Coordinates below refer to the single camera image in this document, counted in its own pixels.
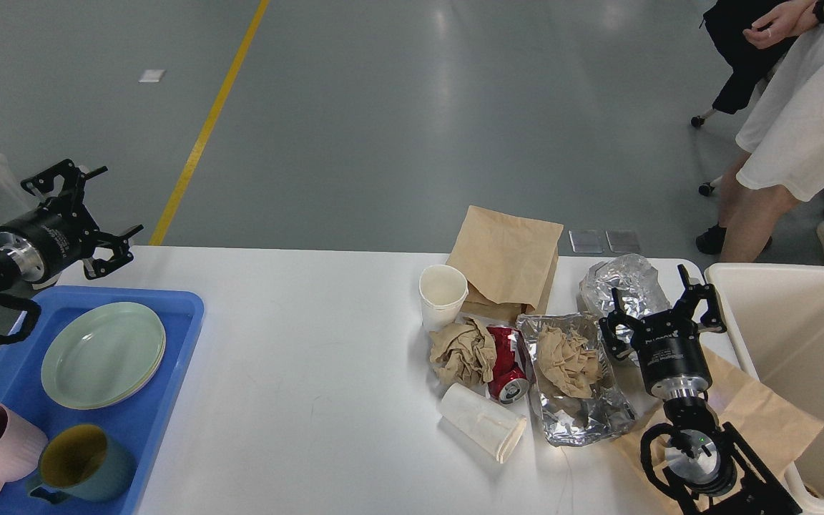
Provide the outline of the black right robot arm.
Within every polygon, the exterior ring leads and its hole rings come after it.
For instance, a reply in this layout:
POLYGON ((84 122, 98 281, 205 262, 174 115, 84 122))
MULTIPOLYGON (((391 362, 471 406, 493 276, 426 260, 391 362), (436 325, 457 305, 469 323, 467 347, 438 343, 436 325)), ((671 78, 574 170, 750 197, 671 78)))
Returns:
POLYGON ((741 433, 720 423, 707 404, 712 375, 700 333, 724 333, 718 293, 691 283, 672 308, 634 318, 612 290, 614 310, 599 319, 606 348, 618 360, 637 355, 645 391, 661 400, 667 420, 644 431, 640 463, 647 480, 684 514, 800 514, 801 506, 759 459, 741 433))

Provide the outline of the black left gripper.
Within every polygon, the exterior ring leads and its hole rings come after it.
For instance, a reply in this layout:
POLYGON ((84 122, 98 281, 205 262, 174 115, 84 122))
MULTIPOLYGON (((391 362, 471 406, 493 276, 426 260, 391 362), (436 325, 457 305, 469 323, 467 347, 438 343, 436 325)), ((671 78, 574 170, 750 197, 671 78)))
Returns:
POLYGON ((85 277, 95 280, 134 260, 130 240, 144 225, 120 235, 102 232, 83 205, 86 182, 105 172, 105 166, 83 172, 65 159, 21 180, 21 188, 39 200, 38 208, 0 226, 0 249, 16 263, 22 280, 50 280, 79 260, 85 277), (108 260, 94 256, 97 248, 111 252, 108 260))

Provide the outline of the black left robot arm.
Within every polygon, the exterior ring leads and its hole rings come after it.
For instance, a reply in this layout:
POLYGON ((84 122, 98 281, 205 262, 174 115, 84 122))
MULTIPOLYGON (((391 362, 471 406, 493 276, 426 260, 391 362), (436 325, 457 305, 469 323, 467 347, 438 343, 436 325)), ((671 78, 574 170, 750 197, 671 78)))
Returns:
POLYGON ((86 183, 107 170, 85 172, 65 159, 21 182, 39 205, 0 225, 0 306, 25 317, 13 335, 0 335, 0 345, 29 337, 41 314, 35 301, 7 293, 17 283, 43 284, 75 262, 82 262, 88 280, 96 280, 134 260, 130 240, 144 226, 120 235, 104 232, 83 205, 86 183))

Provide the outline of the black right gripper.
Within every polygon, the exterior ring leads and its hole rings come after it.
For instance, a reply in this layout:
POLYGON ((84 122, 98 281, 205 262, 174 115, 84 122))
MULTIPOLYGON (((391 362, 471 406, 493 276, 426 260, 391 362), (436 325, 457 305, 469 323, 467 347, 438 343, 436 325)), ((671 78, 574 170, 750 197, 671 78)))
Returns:
POLYGON ((645 328, 644 318, 625 312, 618 289, 609 290, 614 306, 599 319, 609 355, 615 360, 638 360, 644 389, 655 398, 694 397, 712 387, 699 335, 727 330, 716 287, 693 283, 683 265, 677 270, 684 291, 669 311, 666 333, 645 328), (706 309, 695 320, 700 301, 705 301, 706 309))

